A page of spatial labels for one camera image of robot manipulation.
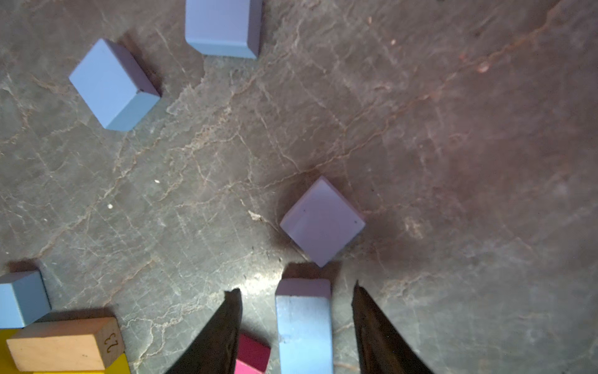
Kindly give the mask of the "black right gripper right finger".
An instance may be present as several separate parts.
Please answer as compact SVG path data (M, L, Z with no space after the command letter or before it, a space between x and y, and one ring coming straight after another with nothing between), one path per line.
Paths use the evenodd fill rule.
M432 374L359 284L354 286L352 309L362 373Z

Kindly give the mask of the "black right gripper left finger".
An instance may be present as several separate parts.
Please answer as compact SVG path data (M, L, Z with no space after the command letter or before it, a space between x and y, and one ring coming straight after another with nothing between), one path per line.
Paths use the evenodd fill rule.
M167 373L234 373L242 311L241 290L226 291L221 306Z

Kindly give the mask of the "light blue block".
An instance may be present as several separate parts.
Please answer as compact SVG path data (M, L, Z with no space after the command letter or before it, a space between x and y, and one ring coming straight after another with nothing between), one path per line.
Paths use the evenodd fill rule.
M282 373L332 373L331 284L287 278L275 293Z

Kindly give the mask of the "light blue small cube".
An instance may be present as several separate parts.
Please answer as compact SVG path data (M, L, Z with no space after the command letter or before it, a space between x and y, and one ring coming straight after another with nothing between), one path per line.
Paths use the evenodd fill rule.
M320 267L365 227L362 215L322 176L284 215L280 227Z

